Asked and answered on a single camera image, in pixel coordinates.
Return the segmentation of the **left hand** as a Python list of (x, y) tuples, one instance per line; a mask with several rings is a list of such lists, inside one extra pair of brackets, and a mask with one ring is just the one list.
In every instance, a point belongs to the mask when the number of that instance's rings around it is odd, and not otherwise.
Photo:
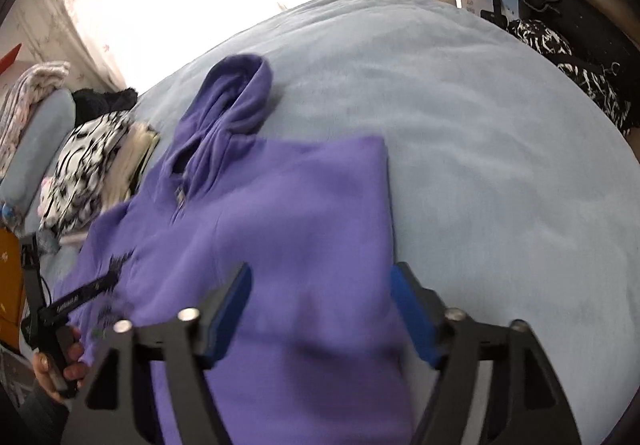
[[(61, 376), (68, 382), (76, 384), (77, 389), (80, 389), (85, 383), (85, 377), (89, 373), (90, 366), (82, 360), (85, 355), (85, 349), (81, 343), (80, 330), (76, 327), (68, 327), (68, 329), (73, 335), (73, 341), (66, 351), (70, 362), (61, 373)], [(32, 370), (39, 387), (42, 387), (43, 391), (55, 402), (66, 405), (70, 400), (62, 396), (61, 391), (55, 385), (54, 366), (55, 364), (50, 360), (50, 356), (47, 353), (42, 353), (40, 349), (35, 350), (34, 355), (32, 355)]]

